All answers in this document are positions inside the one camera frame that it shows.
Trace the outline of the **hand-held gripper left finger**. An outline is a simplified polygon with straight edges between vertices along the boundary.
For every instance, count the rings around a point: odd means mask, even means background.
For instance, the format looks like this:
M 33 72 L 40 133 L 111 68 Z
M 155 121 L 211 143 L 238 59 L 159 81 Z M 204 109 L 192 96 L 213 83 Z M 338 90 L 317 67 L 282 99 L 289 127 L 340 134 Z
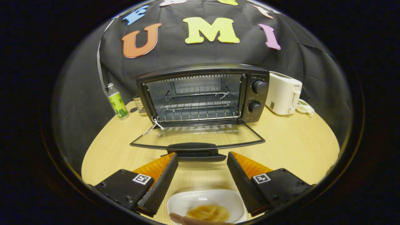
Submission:
M 172 152 L 134 171 L 120 169 L 90 188 L 107 201 L 153 217 L 168 191 L 178 167 Z

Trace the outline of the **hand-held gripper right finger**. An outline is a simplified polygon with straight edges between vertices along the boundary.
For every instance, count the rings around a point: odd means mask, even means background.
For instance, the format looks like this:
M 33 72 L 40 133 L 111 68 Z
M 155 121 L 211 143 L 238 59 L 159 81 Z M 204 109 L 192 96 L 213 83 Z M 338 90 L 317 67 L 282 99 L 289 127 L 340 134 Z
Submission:
M 314 187 L 285 168 L 271 170 L 236 152 L 229 152 L 227 166 L 251 216 L 286 206 Z

